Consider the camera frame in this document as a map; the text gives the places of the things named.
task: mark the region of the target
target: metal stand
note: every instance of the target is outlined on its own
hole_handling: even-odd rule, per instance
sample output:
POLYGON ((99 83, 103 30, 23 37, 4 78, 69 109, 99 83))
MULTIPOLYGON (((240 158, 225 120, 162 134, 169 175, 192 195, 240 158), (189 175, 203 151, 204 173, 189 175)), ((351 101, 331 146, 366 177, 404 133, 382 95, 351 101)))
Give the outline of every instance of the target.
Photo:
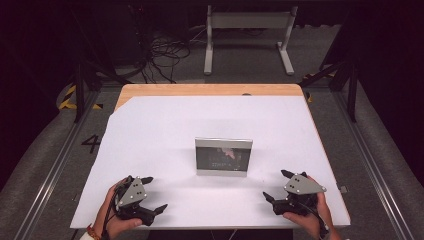
POLYGON ((212 12, 212 7, 209 5, 204 74, 212 74, 213 28, 284 28, 284 39, 282 42, 277 42, 277 46, 287 75, 293 75, 294 70, 286 48, 296 18, 296 12, 297 7, 292 7, 290 12, 212 12))

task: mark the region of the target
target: white paper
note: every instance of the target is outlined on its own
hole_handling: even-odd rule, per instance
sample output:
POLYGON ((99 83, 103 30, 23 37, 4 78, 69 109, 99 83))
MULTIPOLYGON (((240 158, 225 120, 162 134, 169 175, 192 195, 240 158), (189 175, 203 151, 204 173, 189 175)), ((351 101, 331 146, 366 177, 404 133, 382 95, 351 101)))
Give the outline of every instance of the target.
POLYGON ((154 178, 141 206, 168 204, 150 229, 298 227, 262 194, 287 195, 282 169, 313 176, 327 188, 334 224, 350 225, 302 96, 134 97, 109 119, 71 227, 92 223, 109 187, 128 175, 154 178), (195 137, 252 139, 247 177, 197 176, 195 137))

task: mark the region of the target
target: small screen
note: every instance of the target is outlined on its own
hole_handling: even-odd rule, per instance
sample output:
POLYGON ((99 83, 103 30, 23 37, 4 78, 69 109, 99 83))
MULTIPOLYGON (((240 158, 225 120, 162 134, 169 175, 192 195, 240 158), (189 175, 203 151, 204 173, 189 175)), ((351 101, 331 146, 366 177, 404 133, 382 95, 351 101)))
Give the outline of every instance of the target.
POLYGON ((197 169, 247 171, 251 149, 196 147, 197 169))

